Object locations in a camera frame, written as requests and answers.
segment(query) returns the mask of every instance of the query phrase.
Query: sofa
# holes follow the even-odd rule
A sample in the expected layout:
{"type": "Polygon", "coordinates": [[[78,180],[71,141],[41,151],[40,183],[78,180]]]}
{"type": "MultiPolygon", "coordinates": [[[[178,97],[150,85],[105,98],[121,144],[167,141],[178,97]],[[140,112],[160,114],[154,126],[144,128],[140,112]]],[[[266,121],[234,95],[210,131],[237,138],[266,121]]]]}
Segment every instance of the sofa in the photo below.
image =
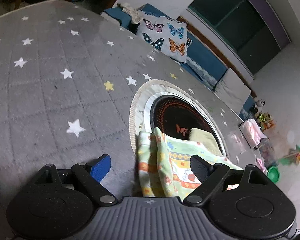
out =
{"type": "MultiPolygon", "coordinates": [[[[140,10],[144,12],[155,13],[159,16],[167,16],[151,4],[145,4],[140,8],[140,10]]],[[[107,9],[101,15],[105,18],[112,17],[119,22],[121,26],[127,29],[130,28],[130,26],[127,24],[128,15],[123,13],[119,8],[107,9]]],[[[199,79],[208,89],[214,91],[216,84],[226,73],[227,67],[189,31],[187,32],[187,37],[192,40],[192,43],[187,48],[186,63],[180,63],[180,65],[191,75],[199,79]]],[[[250,95],[244,103],[239,114],[239,117],[243,121],[253,118],[250,108],[254,105],[254,103],[255,101],[250,95]]]]}

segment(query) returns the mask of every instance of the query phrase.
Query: purple window trim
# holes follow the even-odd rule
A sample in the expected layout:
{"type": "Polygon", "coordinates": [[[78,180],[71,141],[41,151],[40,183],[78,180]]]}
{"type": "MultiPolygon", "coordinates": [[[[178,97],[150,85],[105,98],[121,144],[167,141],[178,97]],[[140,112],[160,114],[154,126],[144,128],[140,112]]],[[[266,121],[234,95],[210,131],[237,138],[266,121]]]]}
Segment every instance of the purple window trim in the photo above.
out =
{"type": "Polygon", "coordinates": [[[280,49],[283,49],[290,43],[289,37],[285,32],[280,20],[273,12],[266,0],[248,0],[253,7],[260,14],[261,18],[265,21],[275,40],[277,41],[280,49]]]}

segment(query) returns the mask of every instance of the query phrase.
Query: pillow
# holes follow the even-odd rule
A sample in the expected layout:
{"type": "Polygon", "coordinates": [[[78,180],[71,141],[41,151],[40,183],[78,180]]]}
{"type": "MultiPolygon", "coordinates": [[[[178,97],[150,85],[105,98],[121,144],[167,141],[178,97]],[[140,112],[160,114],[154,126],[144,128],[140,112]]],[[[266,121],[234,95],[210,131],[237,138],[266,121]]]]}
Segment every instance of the pillow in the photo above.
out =
{"type": "Polygon", "coordinates": [[[230,109],[239,114],[251,91],[242,80],[229,68],[219,80],[214,91],[230,109]]]}
{"type": "Polygon", "coordinates": [[[144,12],[137,36],[176,61],[185,63],[187,58],[187,25],[154,13],[144,12]]]}

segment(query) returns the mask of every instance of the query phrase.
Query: pink butterfly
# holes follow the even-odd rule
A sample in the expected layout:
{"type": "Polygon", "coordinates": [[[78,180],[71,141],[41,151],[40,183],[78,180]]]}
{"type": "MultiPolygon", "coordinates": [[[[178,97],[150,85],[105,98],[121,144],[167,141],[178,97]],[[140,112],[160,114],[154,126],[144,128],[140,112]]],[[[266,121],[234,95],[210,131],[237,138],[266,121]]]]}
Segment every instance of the pink butterfly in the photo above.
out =
{"type": "Polygon", "coordinates": [[[152,24],[150,21],[146,20],[146,19],[143,19],[144,22],[146,23],[146,26],[149,30],[153,30],[155,29],[156,32],[158,33],[162,33],[162,28],[164,27],[163,24],[152,24]]]}

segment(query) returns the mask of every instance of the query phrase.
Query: yellow star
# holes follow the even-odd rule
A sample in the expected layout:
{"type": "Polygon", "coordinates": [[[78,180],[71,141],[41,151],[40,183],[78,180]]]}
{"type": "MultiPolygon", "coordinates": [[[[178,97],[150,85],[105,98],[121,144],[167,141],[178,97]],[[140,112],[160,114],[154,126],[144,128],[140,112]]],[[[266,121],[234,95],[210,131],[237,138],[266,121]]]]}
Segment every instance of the yellow star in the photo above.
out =
{"type": "Polygon", "coordinates": [[[108,80],[106,83],[103,83],[103,84],[105,85],[107,91],[109,91],[109,90],[114,91],[114,89],[113,89],[113,84],[110,83],[109,80],[108,80]]]}
{"type": "Polygon", "coordinates": [[[171,74],[171,73],[170,73],[170,75],[171,75],[171,77],[173,77],[174,79],[177,79],[177,77],[176,77],[174,74],[171,74]]]}

